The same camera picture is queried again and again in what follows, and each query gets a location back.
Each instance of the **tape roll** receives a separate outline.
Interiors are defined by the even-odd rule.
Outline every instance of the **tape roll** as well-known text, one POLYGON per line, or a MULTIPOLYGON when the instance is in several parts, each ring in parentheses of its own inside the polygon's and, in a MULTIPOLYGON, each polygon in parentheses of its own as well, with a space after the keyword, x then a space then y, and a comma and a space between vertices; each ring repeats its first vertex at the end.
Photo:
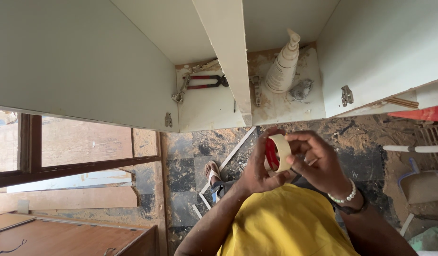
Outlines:
POLYGON ((289 170, 291 165, 286 161, 287 157, 292 154, 289 142, 285 140, 285 137, 282 134, 276 134, 268 138, 270 138, 276 144, 279 154, 279 169, 275 172, 278 173, 289 170))

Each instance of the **white bead bracelet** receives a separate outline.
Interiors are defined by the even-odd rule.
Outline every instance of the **white bead bracelet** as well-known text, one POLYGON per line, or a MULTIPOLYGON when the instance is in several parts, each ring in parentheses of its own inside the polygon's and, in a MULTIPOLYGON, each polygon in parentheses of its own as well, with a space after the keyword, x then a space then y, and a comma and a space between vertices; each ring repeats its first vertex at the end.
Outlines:
POLYGON ((336 198, 334 198, 331 194, 328 194, 328 196, 331 198, 331 200, 335 201, 335 202, 338 203, 338 204, 343 204, 343 203, 345 203, 346 201, 351 201, 352 198, 355 197, 355 195, 356 195, 356 187, 355 187, 355 183, 353 183, 353 181, 352 181, 351 179, 349 179, 349 180, 350 180, 350 183, 352 184, 352 193, 350 193, 350 195, 347 196, 346 199, 336 199, 336 198))

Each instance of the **black wristband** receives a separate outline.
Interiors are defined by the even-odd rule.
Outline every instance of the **black wristband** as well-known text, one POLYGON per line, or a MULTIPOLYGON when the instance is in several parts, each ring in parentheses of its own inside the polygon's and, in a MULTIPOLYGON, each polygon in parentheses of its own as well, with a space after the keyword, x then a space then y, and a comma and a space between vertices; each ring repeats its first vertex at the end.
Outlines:
POLYGON ((359 188, 356 188, 356 189, 361 193, 361 196, 363 197, 363 206, 359 210, 355 210, 355 209, 353 209, 352 207, 349 207, 349 206, 339 206, 335 201, 333 201, 334 207, 336 207, 341 212, 344 212, 347 215, 357 214, 357 213, 360 213, 362 211, 365 211, 367 209, 367 207, 369 206, 369 201, 364 196, 364 193, 363 193, 363 191, 361 189, 359 189, 359 188))

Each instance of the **white pvc pipe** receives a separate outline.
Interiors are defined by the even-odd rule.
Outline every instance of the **white pvc pipe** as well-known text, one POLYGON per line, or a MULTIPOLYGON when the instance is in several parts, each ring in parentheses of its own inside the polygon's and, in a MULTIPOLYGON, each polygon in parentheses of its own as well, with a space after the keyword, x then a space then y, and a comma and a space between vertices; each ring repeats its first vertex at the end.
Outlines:
POLYGON ((388 145, 388 146, 383 146, 383 149, 388 151, 399 151, 399 152, 438 153, 438 145, 418 146, 418 147, 388 145))
POLYGON ((400 151, 400 152, 410 152, 408 146, 383 146, 383 149, 388 151, 400 151))
POLYGON ((415 152, 438 153, 438 146, 418 146, 418 147, 415 147, 415 152))

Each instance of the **foot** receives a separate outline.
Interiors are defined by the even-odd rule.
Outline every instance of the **foot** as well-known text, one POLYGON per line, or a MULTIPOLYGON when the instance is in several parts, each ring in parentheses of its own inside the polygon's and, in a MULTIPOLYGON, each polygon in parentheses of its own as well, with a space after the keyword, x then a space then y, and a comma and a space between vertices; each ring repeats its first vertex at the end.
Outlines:
MULTIPOLYGON (((214 172, 219 174, 218 166, 216 165, 216 163, 214 163, 214 161, 209 161, 205 165, 205 176, 206 176, 206 179, 208 179, 208 177, 210 176, 211 170, 213 170, 214 172)), ((220 181, 220 179, 218 177, 216 177, 216 176, 211 177, 210 185, 213 185, 216 181, 220 181)))

